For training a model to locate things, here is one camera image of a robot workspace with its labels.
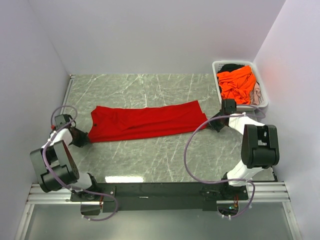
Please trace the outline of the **red t shirt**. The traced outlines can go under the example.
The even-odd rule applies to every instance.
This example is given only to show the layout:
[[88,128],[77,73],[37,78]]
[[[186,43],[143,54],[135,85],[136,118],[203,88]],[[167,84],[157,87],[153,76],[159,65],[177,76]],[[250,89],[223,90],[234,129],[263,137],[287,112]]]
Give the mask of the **red t shirt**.
[[190,133],[208,118],[197,100],[161,107],[111,108],[92,112],[92,143],[139,140]]

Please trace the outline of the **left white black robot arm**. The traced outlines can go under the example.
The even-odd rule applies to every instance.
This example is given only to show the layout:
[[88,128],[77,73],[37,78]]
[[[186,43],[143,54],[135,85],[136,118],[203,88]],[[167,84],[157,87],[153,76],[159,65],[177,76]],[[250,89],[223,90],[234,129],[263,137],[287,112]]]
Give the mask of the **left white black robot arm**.
[[[82,148],[89,144],[90,140],[86,132],[76,128],[75,123],[70,123],[72,119],[69,114],[55,116],[55,124],[52,126],[48,146],[43,145],[41,148],[33,150],[30,153],[30,159],[38,183],[45,193],[58,191],[63,186],[48,170],[43,159],[43,153],[45,153],[48,166],[65,185],[76,191],[79,197],[94,201],[100,195],[98,183],[90,173],[83,173],[78,170],[69,151],[70,145]],[[60,132],[52,139],[56,130],[60,130]]]

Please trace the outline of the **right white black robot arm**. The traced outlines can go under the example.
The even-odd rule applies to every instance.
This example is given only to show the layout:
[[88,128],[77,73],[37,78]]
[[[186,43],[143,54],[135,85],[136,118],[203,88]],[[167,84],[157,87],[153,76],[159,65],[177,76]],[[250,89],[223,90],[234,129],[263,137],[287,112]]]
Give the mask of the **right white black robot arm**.
[[242,145],[239,163],[225,173],[222,180],[229,180],[218,184],[214,195],[223,200],[230,200],[244,193],[246,183],[262,170],[279,163],[280,151],[278,131],[274,125],[266,125],[237,112],[237,103],[234,99],[221,101],[221,109],[215,115],[224,116],[211,120],[208,126],[217,132],[223,127],[229,127],[242,134]]

